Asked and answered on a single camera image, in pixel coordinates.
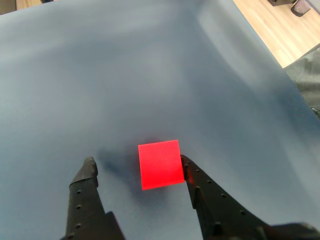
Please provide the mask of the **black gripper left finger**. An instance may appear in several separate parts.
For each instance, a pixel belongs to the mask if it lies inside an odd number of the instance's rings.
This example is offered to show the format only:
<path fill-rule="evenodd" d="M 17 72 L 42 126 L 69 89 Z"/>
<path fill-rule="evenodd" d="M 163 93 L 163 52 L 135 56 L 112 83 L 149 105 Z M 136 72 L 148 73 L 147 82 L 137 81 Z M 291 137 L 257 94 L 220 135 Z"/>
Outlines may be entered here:
<path fill-rule="evenodd" d="M 69 185 L 69 202 L 63 240 L 123 240 L 113 212 L 105 212 L 98 193 L 98 168 L 93 157 L 83 165 Z"/>

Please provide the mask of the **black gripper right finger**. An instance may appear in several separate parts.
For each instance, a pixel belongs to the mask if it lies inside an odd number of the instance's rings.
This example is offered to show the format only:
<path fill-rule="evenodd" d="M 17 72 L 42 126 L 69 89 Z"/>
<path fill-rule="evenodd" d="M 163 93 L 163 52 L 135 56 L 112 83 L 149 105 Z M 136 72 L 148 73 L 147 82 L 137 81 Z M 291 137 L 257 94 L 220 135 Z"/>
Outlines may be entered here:
<path fill-rule="evenodd" d="M 268 225 L 237 202 L 198 165 L 181 156 L 190 201 L 204 240 L 266 240 Z"/>

